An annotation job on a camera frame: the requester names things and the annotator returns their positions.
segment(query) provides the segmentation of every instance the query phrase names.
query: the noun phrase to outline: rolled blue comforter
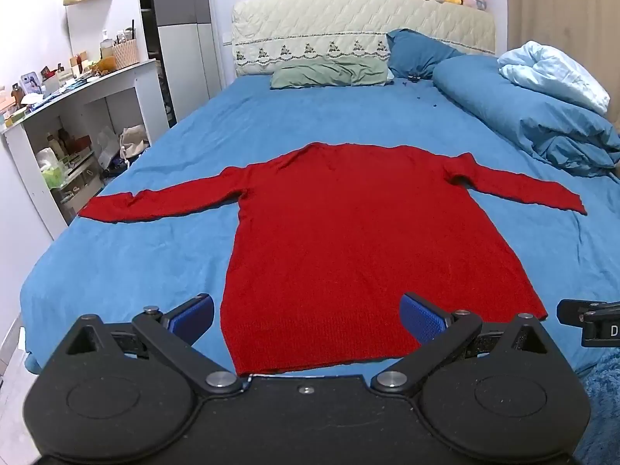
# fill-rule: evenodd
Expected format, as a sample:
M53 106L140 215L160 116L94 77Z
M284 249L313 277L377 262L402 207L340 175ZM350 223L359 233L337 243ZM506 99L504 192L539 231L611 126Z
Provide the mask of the rolled blue comforter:
M493 131L572 175L605 175L620 160L620 137L612 123L586 108L514 85L500 75L494 57L442 61L433 82Z

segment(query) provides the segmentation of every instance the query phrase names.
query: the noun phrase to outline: cream quilted headboard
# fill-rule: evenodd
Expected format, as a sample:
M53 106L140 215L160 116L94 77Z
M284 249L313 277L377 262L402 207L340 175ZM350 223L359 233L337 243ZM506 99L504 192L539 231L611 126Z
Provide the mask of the cream quilted headboard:
M474 54L495 53L490 13L424 0L249 0L232 13L237 75L271 73L303 57L375 55L385 34L409 28Z

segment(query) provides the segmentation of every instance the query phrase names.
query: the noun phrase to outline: basket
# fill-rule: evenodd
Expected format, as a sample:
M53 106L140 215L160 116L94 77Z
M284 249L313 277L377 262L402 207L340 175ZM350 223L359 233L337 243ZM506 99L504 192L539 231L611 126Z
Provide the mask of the basket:
M115 45L112 49L118 70L127 68L140 61L138 58L137 40L129 40L128 42L120 43L119 45Z

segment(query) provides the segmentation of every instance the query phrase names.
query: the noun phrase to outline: white desk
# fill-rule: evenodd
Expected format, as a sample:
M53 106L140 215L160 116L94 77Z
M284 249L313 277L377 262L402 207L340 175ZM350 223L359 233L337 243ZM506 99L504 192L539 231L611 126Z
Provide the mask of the white desk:
M103 109L101 103L96 102L129 89L135 89L142 122L153 145L169 128L155 60L138 63L89 82L50 101L13 126L1 130L24 187L54 239L58 239L67 228L67 223L39 171L30 139L44 138L48 132L58 129L53 124L54 120L60 118L63 127L70 134L88 134L91 140L95 141L92 135L101 127L111 125L107 102Z

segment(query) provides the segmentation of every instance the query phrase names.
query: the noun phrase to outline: curtain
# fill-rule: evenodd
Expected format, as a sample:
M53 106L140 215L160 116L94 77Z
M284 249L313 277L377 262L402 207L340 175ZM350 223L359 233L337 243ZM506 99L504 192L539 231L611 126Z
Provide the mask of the curtain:
M508 48L528 40L581 63L610 94L620 130L620 0L508 0Z

